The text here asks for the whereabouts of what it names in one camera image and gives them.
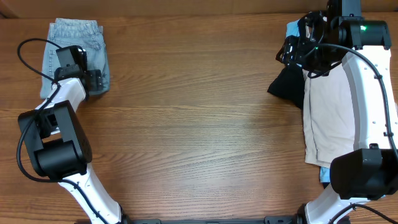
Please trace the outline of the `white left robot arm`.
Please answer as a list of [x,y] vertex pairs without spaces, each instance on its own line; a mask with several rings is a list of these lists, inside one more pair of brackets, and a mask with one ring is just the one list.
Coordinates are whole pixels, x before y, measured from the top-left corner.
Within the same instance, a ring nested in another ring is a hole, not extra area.
[[107,193],[95,174],[89,140],[76,116],[90,90],[101,87],[100,73],[87,69],[80,46],[58,48],[60,66],[51,78],[52,90],[36,109],[18,117],[21,147],[27,149],[37,176],[30,175],[17,156],[21,172],[36,182],[56,182],[80,204],[90,223],[130,223],[122,207]]

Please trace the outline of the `light blue denim shorts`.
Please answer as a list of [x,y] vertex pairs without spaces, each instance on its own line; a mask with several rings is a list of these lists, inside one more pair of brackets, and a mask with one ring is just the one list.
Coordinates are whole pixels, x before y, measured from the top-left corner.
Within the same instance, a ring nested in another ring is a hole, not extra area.
[[42,62],[41,99],[55,80],[79,78],[90,96],[110,89],[110,71],[103,26],[96,20],[57,18],[49,26]]

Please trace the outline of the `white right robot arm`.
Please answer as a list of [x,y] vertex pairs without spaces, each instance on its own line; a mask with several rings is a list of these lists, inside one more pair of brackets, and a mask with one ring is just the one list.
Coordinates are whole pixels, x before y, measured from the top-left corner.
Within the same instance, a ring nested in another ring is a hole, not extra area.
[[348,212],[397,191],[397,116],[389,62],[391,38],[384,21],[367,21],[359,1],[329,1],[326,13],[309,13],[319,38],[286,38],[276,59],[301,65],[309,78],[342,66],[354,112],[353,152],[331,162],[331,182],[314,201],[302,205],[293,223],[336,223]]

